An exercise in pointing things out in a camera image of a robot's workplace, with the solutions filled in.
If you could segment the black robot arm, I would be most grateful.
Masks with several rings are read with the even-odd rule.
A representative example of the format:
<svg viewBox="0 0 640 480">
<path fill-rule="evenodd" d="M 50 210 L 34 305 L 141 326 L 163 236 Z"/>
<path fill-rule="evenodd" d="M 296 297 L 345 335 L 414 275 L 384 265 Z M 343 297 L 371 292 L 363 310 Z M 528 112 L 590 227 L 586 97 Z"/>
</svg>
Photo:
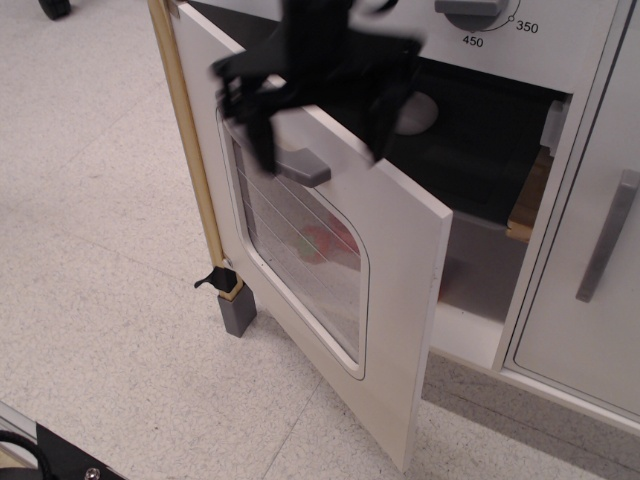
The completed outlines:
<svg viewBox="0 0 640 480">
<path fill-rule="evenodd" d="M 212 64 L 222 82 L 217 98 L 223 117 L 245 127 L 261 169 L 275 175 L 272 116 L 354 94 L 361 105 L 362 140 L 373 160 L 381 160 L 414 91 L 421 40 L 351 28 L 350 1 L 281 6 L 282 20 L 270 37 Z"/>
</svg>

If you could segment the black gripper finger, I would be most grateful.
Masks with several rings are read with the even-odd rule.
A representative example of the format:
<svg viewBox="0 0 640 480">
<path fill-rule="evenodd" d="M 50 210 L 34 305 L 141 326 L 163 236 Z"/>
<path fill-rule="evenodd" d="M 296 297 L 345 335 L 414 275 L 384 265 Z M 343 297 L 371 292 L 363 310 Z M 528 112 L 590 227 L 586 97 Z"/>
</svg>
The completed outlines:
<svg viewBox="0 0 640 480">
<path fill-rule="evenodd" d="M 270 117 L 260 111 L 252 111 L 243 118 L 246 135 L 260 168 L 271 175 L 278 173 L 275 142 Z"/>
<path fill-rule="evenodd" d="M 382 85 L 369 97 L 364 117 L 364 143 L 373 162 L 385 157 L 401 109 L 412 93 L 410 83 L 391 82 Z"/>
</svg>

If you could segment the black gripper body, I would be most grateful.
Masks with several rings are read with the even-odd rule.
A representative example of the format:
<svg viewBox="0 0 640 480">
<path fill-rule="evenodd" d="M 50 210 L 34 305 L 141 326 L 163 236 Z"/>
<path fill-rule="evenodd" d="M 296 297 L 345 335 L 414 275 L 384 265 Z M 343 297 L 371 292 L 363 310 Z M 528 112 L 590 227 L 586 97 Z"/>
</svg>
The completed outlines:
<svg viewBox="0 0 640 480">
<path fill-rule="evenodd" d="M 340 39 L 296 39 L 282 30 L 211 65 L 224 115 L 267 123 L 276 113 L 354 91 L 370 123 L 396 123 L 413 90 L 423 41 L 349 30 Z"/>
</svg>

